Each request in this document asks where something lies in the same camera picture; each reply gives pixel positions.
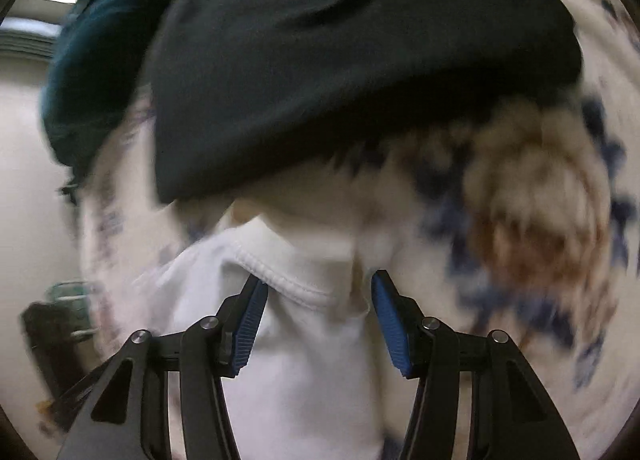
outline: black cloth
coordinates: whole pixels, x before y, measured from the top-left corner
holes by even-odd
[[[151,85],[162,202],[577,80],[560,0],[180,0]]]

